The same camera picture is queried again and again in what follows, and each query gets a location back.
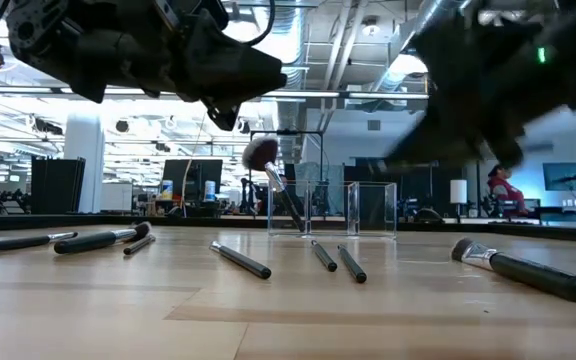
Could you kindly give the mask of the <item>large fluffy powder brush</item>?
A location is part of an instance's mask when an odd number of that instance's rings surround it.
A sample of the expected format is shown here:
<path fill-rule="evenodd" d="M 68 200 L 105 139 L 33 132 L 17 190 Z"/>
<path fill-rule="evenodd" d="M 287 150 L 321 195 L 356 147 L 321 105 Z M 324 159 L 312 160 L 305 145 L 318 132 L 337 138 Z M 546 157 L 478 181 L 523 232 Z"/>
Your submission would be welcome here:
<path fill-rule="evenodd" d="M 300 232 L 305 231 L 296 206 L 294 205 L 286 185 L 283 183 L 276 165 L 278 141 L 274 137 L 261 137 L 250 141 L 244 149 L 242 163 L 248 170 L 263 171 L 270 180 L 270 189 L 276 189 L 284 208 L 291 216 Z"/>

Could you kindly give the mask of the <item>thin white-tipped makeup brush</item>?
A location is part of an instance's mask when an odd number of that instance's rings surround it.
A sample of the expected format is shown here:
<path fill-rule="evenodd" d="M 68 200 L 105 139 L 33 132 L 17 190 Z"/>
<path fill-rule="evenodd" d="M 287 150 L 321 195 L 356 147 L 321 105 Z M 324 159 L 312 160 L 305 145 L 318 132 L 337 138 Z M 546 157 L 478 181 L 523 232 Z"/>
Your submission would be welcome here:
<path fill-rule="evenodd" d="M 266 265 L 263 265 L 225 245 L 222 245 L 217 241 L 213 241 L 209 248 L 212 251 L 218 253 L 220 256 L 227 258 L 238 266 L 246 269 L 258 278 L 266 280 L 269 279 L 272 275 L 272 271 Z"/>

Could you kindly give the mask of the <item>long thin silver-ferrule makeup brush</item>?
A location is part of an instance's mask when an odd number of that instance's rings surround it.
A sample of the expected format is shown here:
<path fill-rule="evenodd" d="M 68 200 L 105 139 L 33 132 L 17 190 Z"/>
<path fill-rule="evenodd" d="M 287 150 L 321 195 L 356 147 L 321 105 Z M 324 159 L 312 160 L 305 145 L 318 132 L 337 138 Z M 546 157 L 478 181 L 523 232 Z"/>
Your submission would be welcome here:
<path fill-rule="evenodd" d="M 75 238 L 78 235 L 77 232 L 65 232 L 65 233 L 55 233 L 47 234 L 34 237 L 24 237 L 18 239 L 8 239 L 0 240 L 0 251 L 17 250 L 29 247 L 36 247 L 49 244 L 54 240 L 65 240 Z"/>

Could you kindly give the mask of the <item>short thin black makeup brush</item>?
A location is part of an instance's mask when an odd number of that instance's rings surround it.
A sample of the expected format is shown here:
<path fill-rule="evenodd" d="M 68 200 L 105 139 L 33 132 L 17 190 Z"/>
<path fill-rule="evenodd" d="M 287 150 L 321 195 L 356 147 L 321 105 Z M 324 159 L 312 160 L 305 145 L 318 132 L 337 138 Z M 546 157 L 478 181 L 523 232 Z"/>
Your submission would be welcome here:
<path fill-rule="evenodd" d="M 125 256 L 132 256 L 135 253 L 139 252 L 145 246 L 154 242 L 155 240 L 156 240 L 156 237 L 152 234 L 149 234 L 149 235 L 145 236 L 144 238 L 142 238 L 142 239 L 140 239 L 134 243 L 131 243 L 128 247 L 124 248 L 123 254 Z"/>

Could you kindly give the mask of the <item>flat-top thick-handled makeup brush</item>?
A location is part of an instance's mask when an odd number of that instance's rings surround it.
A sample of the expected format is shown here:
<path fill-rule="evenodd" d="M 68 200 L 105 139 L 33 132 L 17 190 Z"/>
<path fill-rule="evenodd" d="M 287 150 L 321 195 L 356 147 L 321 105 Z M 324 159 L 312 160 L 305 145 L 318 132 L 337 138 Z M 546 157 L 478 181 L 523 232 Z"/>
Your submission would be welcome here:
<path fill-rule="evenodd" d="M 489 248 L 469 238 L 455 243 L 451 258 L 576 303 L 576 274 Z"/>

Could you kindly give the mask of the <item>wall-mounted screen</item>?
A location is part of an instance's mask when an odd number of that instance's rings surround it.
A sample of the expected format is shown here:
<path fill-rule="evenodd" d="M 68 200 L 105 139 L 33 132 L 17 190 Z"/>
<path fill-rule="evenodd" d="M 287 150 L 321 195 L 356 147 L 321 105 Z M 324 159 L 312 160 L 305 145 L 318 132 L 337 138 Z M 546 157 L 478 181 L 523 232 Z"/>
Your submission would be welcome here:
<path fill-rule="evenodd" d="M 576 191 L 576 162 L 543 163 L 546 191 Z"/>

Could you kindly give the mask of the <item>dark background desk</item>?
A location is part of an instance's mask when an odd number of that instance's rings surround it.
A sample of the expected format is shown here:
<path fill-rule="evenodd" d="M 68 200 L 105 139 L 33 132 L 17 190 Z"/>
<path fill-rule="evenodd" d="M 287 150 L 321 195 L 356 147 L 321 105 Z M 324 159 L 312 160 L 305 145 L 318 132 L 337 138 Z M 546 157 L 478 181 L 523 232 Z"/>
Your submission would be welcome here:
<path fill-rule="evenodd" d="M 567 222 L 576 223 L 576 207 L 543 206 L 537 207 L 535 213 L 541 223 Z"/>

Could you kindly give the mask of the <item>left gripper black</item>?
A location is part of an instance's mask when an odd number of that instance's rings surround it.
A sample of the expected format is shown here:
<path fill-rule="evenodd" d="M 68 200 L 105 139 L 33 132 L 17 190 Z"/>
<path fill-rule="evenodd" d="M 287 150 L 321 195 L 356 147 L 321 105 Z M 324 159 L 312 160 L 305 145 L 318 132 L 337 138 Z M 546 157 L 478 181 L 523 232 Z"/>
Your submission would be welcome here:
<path fill-rule="evenodd" d="M 223 34 L 221 0 L 11 0 L 6 23 L 14 56 L 77 95 L 186 95 L 223 131 L 235 128 L 237 103 L 287 82 L 279 59 Z"/>

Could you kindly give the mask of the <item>white cylinder floor lamp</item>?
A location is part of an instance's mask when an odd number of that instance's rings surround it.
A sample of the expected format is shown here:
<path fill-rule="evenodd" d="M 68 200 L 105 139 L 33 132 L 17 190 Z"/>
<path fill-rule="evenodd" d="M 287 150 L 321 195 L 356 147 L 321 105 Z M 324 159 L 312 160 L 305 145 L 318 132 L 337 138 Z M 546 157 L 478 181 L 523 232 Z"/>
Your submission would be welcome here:
<path fill-rule="evenodd" d="M 468 188 L 465 179 L 453 179 L 450 181 L 450 203 L 455 206 L 457 222 L 461 222 L 461 209 L 468 203 Z"/>

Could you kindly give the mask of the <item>person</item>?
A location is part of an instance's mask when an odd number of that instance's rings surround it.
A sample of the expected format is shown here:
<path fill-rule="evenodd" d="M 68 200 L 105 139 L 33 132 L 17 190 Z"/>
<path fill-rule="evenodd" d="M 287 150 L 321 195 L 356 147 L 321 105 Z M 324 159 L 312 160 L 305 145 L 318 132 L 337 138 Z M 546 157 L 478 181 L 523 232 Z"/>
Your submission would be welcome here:
<path fill-rule="evenodd" d="M 501 203 L 505 201 L 514 203 L 512 209 L 506 209 L 502 212 L 504 217 L 527 215 L 528 211 L 525 207 L 524 195 L 518 188 L 509 183 L 511 176 L 512 172 L 510 169 L 503 167 L 501 164 L 495 165 L 488 173 L 487 184 L 489 192 Z"/>

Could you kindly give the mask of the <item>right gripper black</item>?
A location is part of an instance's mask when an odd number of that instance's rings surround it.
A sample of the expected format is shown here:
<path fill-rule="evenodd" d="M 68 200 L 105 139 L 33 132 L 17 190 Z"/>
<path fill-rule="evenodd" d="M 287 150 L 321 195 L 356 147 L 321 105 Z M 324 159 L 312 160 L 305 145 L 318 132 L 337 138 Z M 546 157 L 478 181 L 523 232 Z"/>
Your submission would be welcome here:
<path fill-rule="evenodd" d="M 478 160 L 512 168 L 524 157 L 522 125 L 562 105 L 576 109 L 573 32 L 443 22 L 415 35 L 412 46 L 434 89 L 426 112 L 387 152 L 388 168 L 472 160 L 474 148 L 454 128 L 479 130 Z"/>

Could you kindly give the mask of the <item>medium dark-bristle makeup brush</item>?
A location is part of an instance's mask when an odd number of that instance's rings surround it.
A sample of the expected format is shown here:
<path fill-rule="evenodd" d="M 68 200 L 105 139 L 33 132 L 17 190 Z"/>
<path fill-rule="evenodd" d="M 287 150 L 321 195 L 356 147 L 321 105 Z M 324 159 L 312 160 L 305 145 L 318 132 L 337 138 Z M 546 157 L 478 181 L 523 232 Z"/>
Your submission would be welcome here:
<path fill-rule="evenodd" d="M 116 242 L 135 242 L 145 238 L 150 233 L 151 228 L 149 222 L 141 222 L 128 229 L 60 240 L 54 244 L 54 251 L 59 255 L 64 255 L 102 249 L 114 245 Z"/>

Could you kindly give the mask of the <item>black partition panels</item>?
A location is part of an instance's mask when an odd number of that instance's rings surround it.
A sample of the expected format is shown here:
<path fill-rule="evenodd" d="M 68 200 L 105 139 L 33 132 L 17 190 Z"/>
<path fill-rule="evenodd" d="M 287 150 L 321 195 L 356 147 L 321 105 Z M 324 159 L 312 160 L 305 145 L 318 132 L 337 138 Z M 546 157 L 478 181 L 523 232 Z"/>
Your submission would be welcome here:
<path fill-rule="evenodd" d="M 85 170 L 85 159 L 31 160 L 31 213 L 63 215 L 76 213 Z"/>

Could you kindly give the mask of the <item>black computer monitor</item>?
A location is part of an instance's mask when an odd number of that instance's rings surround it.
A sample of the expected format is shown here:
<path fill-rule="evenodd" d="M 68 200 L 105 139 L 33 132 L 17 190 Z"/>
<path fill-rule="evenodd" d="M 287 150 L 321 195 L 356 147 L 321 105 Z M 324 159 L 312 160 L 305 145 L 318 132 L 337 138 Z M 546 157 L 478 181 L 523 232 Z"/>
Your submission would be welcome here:
<path fill-rule="evenodd" d="M 163 180 L 174 182 L 172 200 L 166 203 L 165 213 L 172 218 L 216 218 L 219 213 L 222 160 L 166 160 Z M 216 201 L 204 202 L 204 183 L 216 182 Z"/>

